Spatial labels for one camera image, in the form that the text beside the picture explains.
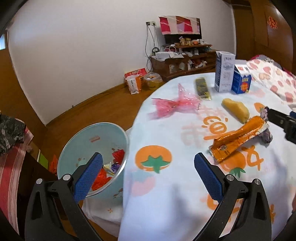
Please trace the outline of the grey wrapper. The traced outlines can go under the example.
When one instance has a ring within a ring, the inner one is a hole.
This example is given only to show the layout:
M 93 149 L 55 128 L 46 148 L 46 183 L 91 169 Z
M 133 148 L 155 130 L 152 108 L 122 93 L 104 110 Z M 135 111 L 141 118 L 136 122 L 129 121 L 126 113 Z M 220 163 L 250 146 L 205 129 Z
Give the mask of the grey wrapper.
M 268 110 L 269 107 L 266 106 L 260 111 L 260 117 L 265 121 L 266 126 L 268 122 Z M 273 140 L 273 136 L 268 127 L 262 133 L 259 134 L 259 137 L 261 138 L 264 144 L 269 144 Z

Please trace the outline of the red plastic bag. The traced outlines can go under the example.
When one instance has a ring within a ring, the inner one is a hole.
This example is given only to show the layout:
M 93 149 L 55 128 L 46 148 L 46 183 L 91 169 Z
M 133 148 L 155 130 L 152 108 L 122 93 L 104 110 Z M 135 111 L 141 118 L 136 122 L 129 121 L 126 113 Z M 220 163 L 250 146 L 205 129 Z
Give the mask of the red plastic bag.
M 123 149 L 114 150 L 114 152 L 112 153 L 113 160 L 103 165 L 94 183 L 92 184 L 92 187 L 91 187 L 92 191 L 98 190 L 99 188 L 103 187 L 112 179 L 112 177 L 115 174 L 112 173 L 111 171 L 111 165 L 116 162 L 118 162 L 119 164 L 122 164 L 124 156 L 125 156 L 125 151 Z

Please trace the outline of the red orange snack wrapper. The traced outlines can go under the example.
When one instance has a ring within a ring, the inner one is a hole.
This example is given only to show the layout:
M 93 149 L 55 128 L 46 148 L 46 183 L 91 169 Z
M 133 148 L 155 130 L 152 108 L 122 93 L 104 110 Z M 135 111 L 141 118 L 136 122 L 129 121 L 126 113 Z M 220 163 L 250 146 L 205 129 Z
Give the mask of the red orange snack wrapper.
M 266 126 L 260 116 L 254 116 L 239 129 L 215 138 L 213 145 L 209 147 L 209 152 L 216 161 L 221 162 L 245 142 L 259 136 L 267 127 L 269 124 Z

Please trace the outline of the yellow sponge piece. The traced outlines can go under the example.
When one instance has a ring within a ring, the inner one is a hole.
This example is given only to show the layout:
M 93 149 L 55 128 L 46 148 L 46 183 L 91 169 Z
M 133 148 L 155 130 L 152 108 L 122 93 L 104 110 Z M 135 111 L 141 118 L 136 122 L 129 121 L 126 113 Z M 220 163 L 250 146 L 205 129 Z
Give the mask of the yellow sponge piece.
M 248 121 L 250 115 L 249 110 L 242 102 L 225 98 L 222 100 L 222 105 L 241 123 L 246 123 Z

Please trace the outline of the purple wrapper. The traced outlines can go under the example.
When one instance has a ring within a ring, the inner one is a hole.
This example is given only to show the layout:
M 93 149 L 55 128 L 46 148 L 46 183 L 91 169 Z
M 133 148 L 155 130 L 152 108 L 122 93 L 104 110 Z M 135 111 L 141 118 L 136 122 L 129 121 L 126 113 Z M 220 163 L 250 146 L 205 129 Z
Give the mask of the purple wrapper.
M 119 164 L 118 162 L 113 163 L 111 165 L 111 171 L 112 171 L 112 173 L 115 174 L 119 170 L 120 166 L 121 166 L 121 164 Z

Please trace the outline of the blue white small carton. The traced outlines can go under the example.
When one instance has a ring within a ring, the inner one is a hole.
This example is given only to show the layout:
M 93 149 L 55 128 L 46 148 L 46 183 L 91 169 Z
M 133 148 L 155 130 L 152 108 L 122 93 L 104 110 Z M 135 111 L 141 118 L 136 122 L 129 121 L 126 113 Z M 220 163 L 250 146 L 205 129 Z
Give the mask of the blue white small carton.
M 236 94 L 248 92 L 252 81 L 250 69 L 246 64 L 235 64 L 231 90 Z

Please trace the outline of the red striped cloth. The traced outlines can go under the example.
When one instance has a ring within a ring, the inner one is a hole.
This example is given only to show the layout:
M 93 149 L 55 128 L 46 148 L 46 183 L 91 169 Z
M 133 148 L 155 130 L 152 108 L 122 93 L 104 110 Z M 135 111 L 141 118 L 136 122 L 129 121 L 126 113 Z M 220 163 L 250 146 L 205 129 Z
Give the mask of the red striped cloth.
M 16 206 L 18 182 L 27 146 L 33 137 L 30 130 L 26 128 L 23 142 L 16 143 L 8 153 L 1 155 L 1 210 L 17 233 L 19 233 Z

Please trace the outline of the black plastic bag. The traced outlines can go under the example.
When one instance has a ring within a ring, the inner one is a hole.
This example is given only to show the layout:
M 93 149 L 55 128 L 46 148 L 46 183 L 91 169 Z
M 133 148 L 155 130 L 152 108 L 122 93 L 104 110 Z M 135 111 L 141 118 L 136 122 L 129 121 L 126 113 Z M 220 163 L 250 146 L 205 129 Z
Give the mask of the black plastic bag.
M 1 155 L 6 154 L 15 144 L 22 143 L 25 137 L 26 124 L 1 114 Z

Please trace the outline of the dark green snack packet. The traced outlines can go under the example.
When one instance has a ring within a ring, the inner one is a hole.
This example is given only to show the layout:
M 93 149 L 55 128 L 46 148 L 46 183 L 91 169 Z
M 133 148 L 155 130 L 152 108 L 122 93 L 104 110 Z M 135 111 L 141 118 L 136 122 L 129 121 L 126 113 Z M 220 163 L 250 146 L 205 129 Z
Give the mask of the dark green snack packet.
M 210 91 L 204 77 L 197 78 L 195 80 L 197 95 L 202 100 L 211 100 Z

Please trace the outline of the pink cellophane wrapper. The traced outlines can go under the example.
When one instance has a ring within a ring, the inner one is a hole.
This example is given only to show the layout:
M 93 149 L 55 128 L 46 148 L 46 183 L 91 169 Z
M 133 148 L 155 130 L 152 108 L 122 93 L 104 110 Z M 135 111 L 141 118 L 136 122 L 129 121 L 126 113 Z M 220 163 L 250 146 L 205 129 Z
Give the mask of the pink cellophane wrapper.
M 178 97 L 174 100 L 152 98 L 152 105 L 156 110 L 149 113 L 151 120 L 168 118 L 174 113 L 196 113 L 201 105 L 201 98 L 187 91 L 180 83 L 178 84 Z

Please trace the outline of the wooden wardrobe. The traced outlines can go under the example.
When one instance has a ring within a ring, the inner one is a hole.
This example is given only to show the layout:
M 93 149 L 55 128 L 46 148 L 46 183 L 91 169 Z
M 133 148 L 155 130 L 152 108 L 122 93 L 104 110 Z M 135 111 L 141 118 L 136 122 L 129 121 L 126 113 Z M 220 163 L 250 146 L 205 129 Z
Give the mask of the wooden wardrobe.
M 236 57 L 265 55 L 295 74 L 295 33 L 271 1 L 226 1 L 234 15 Z

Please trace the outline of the wooden door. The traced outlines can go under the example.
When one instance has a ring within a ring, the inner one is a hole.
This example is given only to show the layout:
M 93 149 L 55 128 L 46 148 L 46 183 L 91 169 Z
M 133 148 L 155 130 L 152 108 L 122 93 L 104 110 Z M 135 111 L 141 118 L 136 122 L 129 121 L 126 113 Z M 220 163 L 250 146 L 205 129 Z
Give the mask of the wooden door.
M 9 53 L 7 32 L 4 33 L 4 42 L 6 47 L 1 50 L 1 113 L 25 122 L 34 135 L 33 143 L 41 149 L 47 128 L 19 84 Z

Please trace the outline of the clear bag with yellow contents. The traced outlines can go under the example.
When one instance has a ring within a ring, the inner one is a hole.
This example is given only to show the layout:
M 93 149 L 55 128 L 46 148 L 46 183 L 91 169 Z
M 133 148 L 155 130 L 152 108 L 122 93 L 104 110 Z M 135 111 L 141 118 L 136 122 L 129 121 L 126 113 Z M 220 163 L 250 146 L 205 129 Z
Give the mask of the clear bag with yellow contents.
M 156 90 L 163 84 L 161 75 L 154 72 L 147 73 L 144 76 L 144 81 L 150 90 Z

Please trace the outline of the red cardboard box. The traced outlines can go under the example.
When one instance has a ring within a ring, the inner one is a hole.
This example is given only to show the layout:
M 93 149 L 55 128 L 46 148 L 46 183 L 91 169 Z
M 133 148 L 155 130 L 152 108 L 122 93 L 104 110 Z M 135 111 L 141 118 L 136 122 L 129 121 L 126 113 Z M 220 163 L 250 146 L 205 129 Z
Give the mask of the red cardboard box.
M 124 78 L 127 78 L 131 75 L 137 75 L 137 76 L 140 76 L 140 77 L 143 77 L 147 74 L 147 71 L 145 68 L 140 68 L 140 69 L 137 69 L 137 70 L 133 70 L 133 71 L 130 71 L 128 73 L 125 73 L 124 74 Z

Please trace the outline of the wall power outlet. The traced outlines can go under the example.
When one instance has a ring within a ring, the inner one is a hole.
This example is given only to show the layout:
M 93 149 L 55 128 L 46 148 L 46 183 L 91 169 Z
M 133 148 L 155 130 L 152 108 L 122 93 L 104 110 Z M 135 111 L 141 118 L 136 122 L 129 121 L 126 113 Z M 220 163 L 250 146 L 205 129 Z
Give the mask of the wall power outlet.
M 150 21 L 150 22 L 146 22 L 147 26 L 156 26 L 156 22 L 155 21 Z

